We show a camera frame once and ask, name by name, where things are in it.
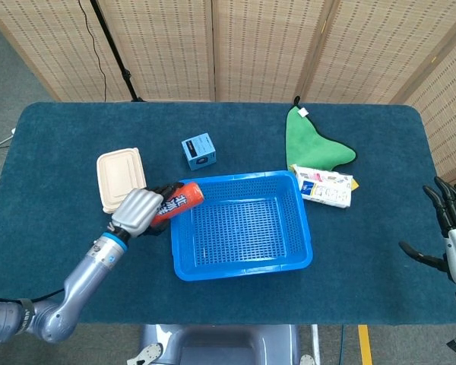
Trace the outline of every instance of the blue plastic basket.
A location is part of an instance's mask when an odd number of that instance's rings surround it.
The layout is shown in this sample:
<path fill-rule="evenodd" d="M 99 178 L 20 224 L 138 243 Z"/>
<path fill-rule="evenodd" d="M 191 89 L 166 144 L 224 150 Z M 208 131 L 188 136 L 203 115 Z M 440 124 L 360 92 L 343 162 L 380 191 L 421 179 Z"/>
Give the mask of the blue plastic basket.
<path fill-rule="evenodd" d="M 292 173 L 195 181 L 204 203 L 172 219 L 174 269 L 185 281 L 305 268 L 311 235 Z"/>

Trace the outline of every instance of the green towel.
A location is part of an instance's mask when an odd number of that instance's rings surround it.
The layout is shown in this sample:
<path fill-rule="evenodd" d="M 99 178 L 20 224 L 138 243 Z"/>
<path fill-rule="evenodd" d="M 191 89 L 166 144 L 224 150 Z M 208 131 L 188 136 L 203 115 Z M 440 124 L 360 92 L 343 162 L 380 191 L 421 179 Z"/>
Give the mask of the green towel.
<path fill-rule="evenodd" d="M 301 116 L 299 97 L 287 114 L 286 159 L 287 169 L 296 164 L 318 170 L 331 171 L 338 165 L 355 161 L 356 152 L 345 144 L 324 137 L 309 120 Z"/>

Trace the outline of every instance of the gray carpet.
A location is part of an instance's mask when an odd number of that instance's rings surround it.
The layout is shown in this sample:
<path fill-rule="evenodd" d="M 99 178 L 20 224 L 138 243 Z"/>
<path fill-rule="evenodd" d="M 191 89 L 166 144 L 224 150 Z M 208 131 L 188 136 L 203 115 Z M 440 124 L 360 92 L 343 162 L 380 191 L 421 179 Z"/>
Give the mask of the gray carpet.
<path fill-rule="evenodd" d="M 0 34 L 0 141 L 10 135 L 24 107 L 44 100 L 51 100 L 50 96 Z M 7 149 L 0 150 L 0 172 L 6 154 Z M 17 209 L 27 212 L 27 207 Z M 340 326 L 322 326 L 319 331 L 322 363 L 339 364 Z M 445 346 L 456 336 L 456 325 L 372 326 L 369 333 L 374 364 L 456 364 L 456 355 Z M 136 325 L 79 325 L 70 339 L 57 345 L 22 335 L 0 345 L 0 364 L 121 364 L 136 355 L 139 339 L 140 327 Z M 311 353 L 305 326 L 301 328 L 301 340 L 302 352 Z M 216 364 L 225 365 L 225 359 Z M 356 326 L 346 330 L 344 363 L 361 364 Z"/>

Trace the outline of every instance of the blue cardboard box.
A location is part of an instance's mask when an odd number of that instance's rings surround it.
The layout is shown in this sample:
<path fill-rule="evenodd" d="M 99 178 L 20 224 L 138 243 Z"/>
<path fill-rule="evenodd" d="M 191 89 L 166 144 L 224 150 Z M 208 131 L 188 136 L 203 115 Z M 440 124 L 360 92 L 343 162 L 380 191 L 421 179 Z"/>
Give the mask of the blue cardboard box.
<path fill-rule="evenodd" d="M 207 133 L 182 141 L 182 149 L 191 170 L 201 169 L 216 162 L 216 150 Z"/>

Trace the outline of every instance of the dark blue table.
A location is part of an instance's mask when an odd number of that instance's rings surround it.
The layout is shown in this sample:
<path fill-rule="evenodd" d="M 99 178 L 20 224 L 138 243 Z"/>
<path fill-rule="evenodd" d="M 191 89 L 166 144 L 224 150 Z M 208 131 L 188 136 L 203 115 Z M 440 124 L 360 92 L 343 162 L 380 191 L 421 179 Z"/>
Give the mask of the dark blue table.
<path fill-rule="evenodd" d="M 24 110 L 0 179 L 0 296 L 62 286 L 105 229 L 96 160 L 138 147 L 149 186 L 285 168 L 289 104 L 38 103 Z M 456 322 L 454 287 L 407 258 L 408 240 L 444 246 L 421 191 L 435 174 L 419 114 L 407 106 L 306 105 L 321 133 L 358 159 L 338 168 L 360 187 L 346 210 L 306 202 L 314 260 L 304 270 L 184 282 L 169 232 L 131 242 L 85 308 L 84 322 Z M 208 132 L 217 162 L 192 172 L 180 141 Z"/>

